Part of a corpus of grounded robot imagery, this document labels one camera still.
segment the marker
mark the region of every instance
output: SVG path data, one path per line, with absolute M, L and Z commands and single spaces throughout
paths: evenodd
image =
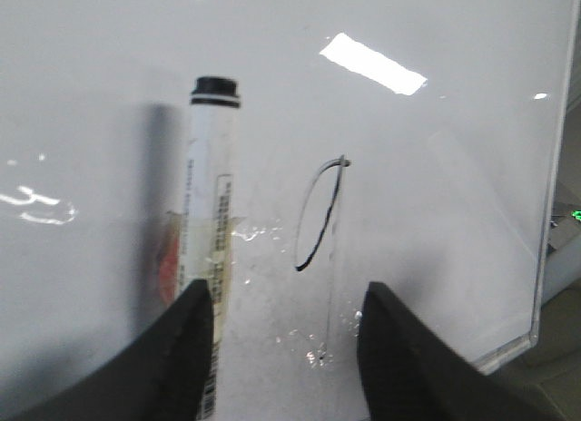
M 214 411 L 218 351 L 231 278 L 232 148 L 240 108 L 237 83 L 204 76 L 192 92 L 176 296 L 208 280 L 214 311 L 212 370 L 196 419 Z

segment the water droplet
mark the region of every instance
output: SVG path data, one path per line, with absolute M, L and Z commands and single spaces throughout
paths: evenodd
M 323 368 L 331 367 L 332 363 L 333 363 L 333 355 L 332 354 L 328 354 L 324 358 L 319 360 L 319 365 Z
M 332 355 L 327 356 L 327 345 L 324 342 L 321 342 L 319 345 L 319 349 L 317 350 L 317 357 L 319 361 L 319 366 L 324 367 L 325 364 L 330 361 Z
M 317 357 L 315 356 L 315 354 L 310 351 L 309 353 L 307 353 L 306 355 L 307 360 L 309 360 L 309 363 L 312 367 L 315 366 L 315 362 L 317 361 Z
M 246 242 L 248 242 L 248 241 L 252 241 L 256 237 L 258 237 L 258 232 L 253 232 L 252 234 L 247 234 L 247 233 L 244 233 L 244 232 L 238 232 L 238 231 L 234 230 L 231 235 L 233 237 L 242 238 L 243 240 L 245 240 Z

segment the white surface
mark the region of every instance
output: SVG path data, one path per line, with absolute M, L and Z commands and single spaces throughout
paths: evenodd
M 471 361 L 526 335 L 576 6 L 0 0 L 0 193 L 60 200 L 27 208 L 45 220 L 74 208 L 45 224 L 0 201 L 0 416 L 98 367 L 161 311 L 153 257 L 163 214 L 181 207 L 187 94 L 205 74 L 237 79 L 243 102 L 235 205 L 246 219 L 219 419 L 363 418 L 353 335 L 369 280 Z M 395 94 L 328 60 L 320 52 L 340 33 L 425 85 Z M 297 274 L 302 193 L 343 153 L 353 164 L 337 234 Z M 334 362 L 313 367 L 320 342 Z

